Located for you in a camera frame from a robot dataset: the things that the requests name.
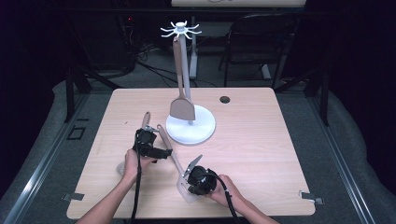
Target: hand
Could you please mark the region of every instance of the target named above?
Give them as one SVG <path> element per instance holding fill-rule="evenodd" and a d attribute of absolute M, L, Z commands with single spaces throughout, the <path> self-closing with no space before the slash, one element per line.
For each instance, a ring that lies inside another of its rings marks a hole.
<path fill-rule="evenodd" d="M 233 202 L 233 207 L 235 208 L 236 211 L 238 211 L 238 207 L 241 206 L 245 198 L 242 196 L 241 192 L 239 192 L 238 188 L 236 187 L 236 185 L 233 183 L 233 181 L 229 176 L 219 175 L 219 177 L 224 182 L 225 186 L 227 187 L 227 190 L 230 192 L 231 200 Z M 209 194 L 206 194 L 206 197 L 212 199 L 213 201 L 223 206 L 228 207 L 224 188 L 218 180 L 217 180 L 216 188 Z"/>
<path fill-rule="evenodd" d="M 146 170 L 150 163 L 156 161 L 157 159 L 149 157 L 140 157 L 140 165 L 142 167 L 142 172 Z M 132 180 L 137 175 L 137 154 L 132 149 L 129 149 L 125 154 L 124 172 L 122 179 Z"/>

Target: white plastic piece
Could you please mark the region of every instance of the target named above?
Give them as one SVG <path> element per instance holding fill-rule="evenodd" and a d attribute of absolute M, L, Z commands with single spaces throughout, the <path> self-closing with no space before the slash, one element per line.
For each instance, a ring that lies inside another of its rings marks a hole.
<path fill-rule="evenodd" d="M 268 69 L 268 65 L 267 64 L 262 66 L 262 77 L 264 78 L 264 80 L 271 79 L 270 70 Z"/>
<path fill-rule="evenodd" d="M 206 141 L 216 129 L 216 120 L 206 108 L 195 105 L 195 121 L 189 124 L 187 120 L 168 116 L 166 131 L 169 136 L 185 146 L 195 146 Z"/>
<path fill-rule="evenodd" d="M 171 25 L 174 27 L 174 29 L 163 29 L 161 28 L 162 31 L 165 32 L 171 32 L 168 35 L 161 35 L 162 37 L 169 37 L 171 35 L 177 35 L 177 37 L 180 38 L 180 45 L 181 45 L 181 55 L 182 55 L 182 61 L 183 61 L 183 78 L 184 78 L 184 83 L 186 84 L 186 80 L 189 83 L 188 85 L 190 86 L 190 80 L 189 78 L 196 78 L 196 67 L 197 67 L 197 54 L 196 54 L 196 39 L 195 35 L 198 35 L 201 33 L 199 32 L 194 32 L 192 31 L 193 29 L 197 28 L 199 24 L 193 26 L 193 27 L 186 27 L 187 21 L 185 22 L 177 22 L 176 25 L 174 25 L 171 22 Z M 186 40 L 185 37 L 188 39 L 192 39 L 192 55 L 191 55 L 191 70 L 189 74 L 189 67 L 188 67 L 188 61 L 187 61 L 187 51 L 186 51 Z M 190 89 L 186 88 L 186 96 L 187 98 L 190 98 Z"/>
<path fill-rule="evenodd" d="M 172 152 L 172 160 L 175 162 L 175 165 L 177 167 L 178 171 L 178 179 L 177 179 L 177 190 L 180 193 L 181 197 L 183 197 L 184 201 L 186 203 L 193 203 L 199 199 L 199 196 L 196 194 L 192 194 L 191 192 L 188 191 L 189 189 L 189 183 L 187 182 L 187 177 L 183 176 L 184 175 L 184 170 L 181 168 L 180 162 L 177 159 L 176 152 Z"/>

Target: black cable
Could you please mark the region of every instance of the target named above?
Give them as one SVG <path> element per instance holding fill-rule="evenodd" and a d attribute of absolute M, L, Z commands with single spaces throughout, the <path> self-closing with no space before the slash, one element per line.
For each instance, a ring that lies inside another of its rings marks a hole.
<path fill-rule="evenodd" d="M 134 145 L 136 146 L 136 154 L 137 154 L 137 176 L 136 176 L 136 189 L 134 191 L 134 210 L 131 214 L 131 219 L 130 219 L 131 224 L 134 223 L 134 218 L 136 216 L 137 204 L 139 202 L 140 181 L 142 178 L 142 166 L 140 164 L 140 148 L 139 148 L 139 144 L 136 141 L 136 138 L 134 140 Z"/>
<path fill-rule="evenodd" d="M 157 74 L 158 76 L 160 76 L 161 79 L 163 80 L 163 82 L 164 82 L 168 87 L 170 87 L 170 85 L 164 80 L 165 78 L 171 80 L 172 82 L 177 83 L 176 80 L 174 80 L 174 79 L 172 79 L 172 78 L 170 78 L 170 77 L 166 77 L 166 76 L 160 74 L 160 73 L 157 71 L 157 69 L 158 69 L 158 70 L 165 71 L 165 72 L 172 73 L 172 72 L 170 72 L 170 71 L 167 71 L 167 70 L 164 70 L 164 69 L 160 69 L 160 68 L 154 68 L 154 67 L 152 67 L 152 66 L 150 66 L 150 65 L 147 65 L 147 64 L 141 63 L 141 62 L 137 62 L 137 64 L 140 64 L 140 65 L 143 66 L 144 68 L 146 68 L 146 69 L 150 70 L 151 72 L 153 72 L 153 73 Z"/>
<path fill-rule="evenodd" d="M 190 82 L 194 83 L 195 88 L 198 88 L 198 85 L 197 85 L 197 83 L 195 82 L 195 80 L 190 80 Z"/>
<path fill-rule="evenodd" d="M 153 44 L 146 44 L 140 48 L 140 53 L 137 54 L 139 60 L 146 62 L 149 59 L 149 52 L 155 50 Z"/>
<path fill-rule="evenodd" d="M 236 214 L 235 209 L 233 208 L 233 202 L 231 201 L 231 195 L 227 189 L 227 186 L 225 186 L 224 181 L 222 181 L 222 179 L 218 175 L 213 175 L 213 174 L 201 174 L 201 175 L 198 175 L 197 177 L 200 177 L 202 175 L 214 176 L 220 182 L 220 184 L 222 185 L 224 192 L 225 192 L 225 198 L 227 200 L 228 207 L 230 208 L 230 212 L 233 215 L 233 221 L 235 222 L 235 224 L 240 224 L 241 221 L 239 220 L 239 217 Z"/>
<path fill-rule="evenodd" d="M 195 79 L 194 81 L 195 81 L 195 82 L 197 82 L 197 81 L 204 82 L 204 83 L 207 83 L 207 84 L 212 85 L 212 86 L 214 86 L 214 87 L 217 87 L 217 85 L 214 84 L 214 83 L 212 83 L 212 82 L 208 82 L 208 81 L 204 81 L 204 80 L 200 80 L 200 79 Z"/>
<path fill-rule="evenodd" d="M 141 63 L 141 62 L 138 62 L 138 63 L 141 64 L 142 66 L 147 66 L 147 67 L 150 67 L 150 68 L 155 69 L 155 70 L 160 70 L 162 72 L 170 73 L 170 74 L 172 74 L 174 76 L 176 75 L 176 72 L 173 72 L 173 71 L 169 71 L 169 70 L 166 70 L 166 69 L 163 69 L 163 68 L 153 67 L 153 66 L 148 65 L 146 63 Z"/>

